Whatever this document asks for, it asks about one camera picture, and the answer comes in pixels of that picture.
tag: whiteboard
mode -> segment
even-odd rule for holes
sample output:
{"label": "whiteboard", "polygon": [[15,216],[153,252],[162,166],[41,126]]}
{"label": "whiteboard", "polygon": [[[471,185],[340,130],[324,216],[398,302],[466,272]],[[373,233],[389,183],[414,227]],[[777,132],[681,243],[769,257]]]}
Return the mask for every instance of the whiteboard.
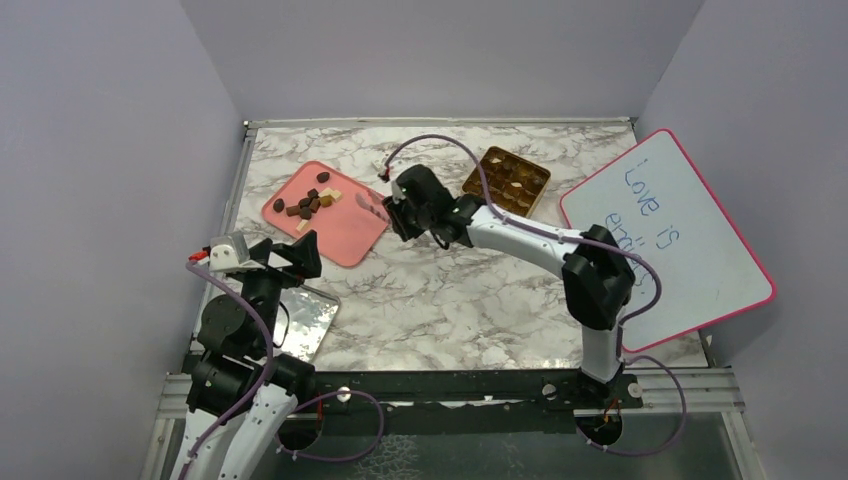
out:
{"label": "whiteboard", "polygon": [[[609,229],[620,248],[657,271],[659,303],[628,321],[624,348],[638,352],[763,305],[776,288],[698,169],[669,130],[658,130],[568,191],[565,221]],[[656,286],[628,259],[636,283],[627,311]]]}

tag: pink cutting board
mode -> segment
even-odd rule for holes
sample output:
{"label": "pink cutting board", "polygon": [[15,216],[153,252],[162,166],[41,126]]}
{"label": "pink cutting board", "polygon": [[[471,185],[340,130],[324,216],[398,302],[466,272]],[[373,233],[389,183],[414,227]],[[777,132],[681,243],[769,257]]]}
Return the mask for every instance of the pink cutting board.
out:
{"label": "pink cutting board", "polygon": [[[325,183],[319,183],[315,178],[321,172],[330,174],[330,179]],[[289,207],[296,205],[309,190],[314,188],[321,192],[327,187],[342,192],[342,198],[338,203],[318,209],[302,232],[297,231],[297,224],[301,220],[299,216],[289,217],[285,210],[277,213],[273,209],[274,201],[278,198],[282,198],[286,207]],[[321,255],[343,267],[353,267],[365,258],[365,254],[388,226],[386,222],[357,205],[356,194],[361,193],[370,201],[369,190],[356,180],[313,160],[304,163],[289,181],[265,202],[262,218],[294,238],[300,238],[309,230],[314,230],[318,234],[318,251]]]}

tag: gray backdrop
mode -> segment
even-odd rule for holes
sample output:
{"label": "gray backdrop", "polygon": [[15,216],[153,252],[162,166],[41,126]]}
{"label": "gray backdrop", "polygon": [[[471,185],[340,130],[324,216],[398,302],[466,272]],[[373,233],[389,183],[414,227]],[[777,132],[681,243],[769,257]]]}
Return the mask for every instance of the gray backdrop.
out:
{"label": "gray backdrop", "polygon": [[240,122],[176,0],[0,1],[0,478],[138,476]]}
{"label": "gray backdrop", "polygon": [[182,0],[250,120],[636,116],[702,0]]}
{"label": "gray backdrop", "polygon": [[846,24],[840,0],[707,0],[637,124],[677,133],[777,282],[712,329],[775,480],[848,469]]}

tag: table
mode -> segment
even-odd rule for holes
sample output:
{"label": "table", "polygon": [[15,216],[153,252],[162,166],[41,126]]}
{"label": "table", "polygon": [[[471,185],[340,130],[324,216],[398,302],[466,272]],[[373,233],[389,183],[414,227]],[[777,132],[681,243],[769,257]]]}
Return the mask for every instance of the table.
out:
{"label": "table", "polygon": [[[388,195],[373,162],[423,133],[453,136],[482,155],[497,145],[551,171],[532,217],[562,225],[560,196],[636,143],[617,125],[439,125],[260,128],[241,192],[235,228],[248,242],[292,239],[268,225],[261,208],[300,164],[319,160]],[[456,195],[473,163],[456,147],[424,141],[393,164],[424,164]],[[498,252],[439,249],[429,236],[402,243],[387,231],[355,268],[324,262],[314,288],[342,306],[312,362],[319,370],[575,368],[580,325],[568,314],[562,282]],[[676,367],[707,366],[697,335],[645,353]]]}

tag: white marble surface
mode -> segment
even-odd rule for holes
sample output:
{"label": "white marble surface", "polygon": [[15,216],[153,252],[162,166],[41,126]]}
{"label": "white marble surface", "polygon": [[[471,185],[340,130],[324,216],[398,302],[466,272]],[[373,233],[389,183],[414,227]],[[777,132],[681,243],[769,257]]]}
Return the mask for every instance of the white marble surface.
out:
{"label": "white marble surface", "polygon": [[[322,161],[389,194],[372,162],[384,159],[402,141],[431,132],[454,136],[479,155],[497,145],[551,170],[551,183],[532,218],[554,225],[562,224],[559,197],[635,144],[626,126],[260,129],[236,228],[246,232],[249,242],[266,236],[290,241],[262,219],[260,209],[308,160]],[[432,168],[454,194],[473,168],[459,149],[430,140],[405,150],[393,171],[412,163]],[[342,301],[312,359],[322,370],[580,364],[580,326],[566,311],[562,282],[504,254],[462,246],[443,251],[428,236],[403,244],[387,230],[358,266],[342,268],[325,259],[322,278],[309,285]],[[649,352],[674,366],[706,366],[694,335]]]}

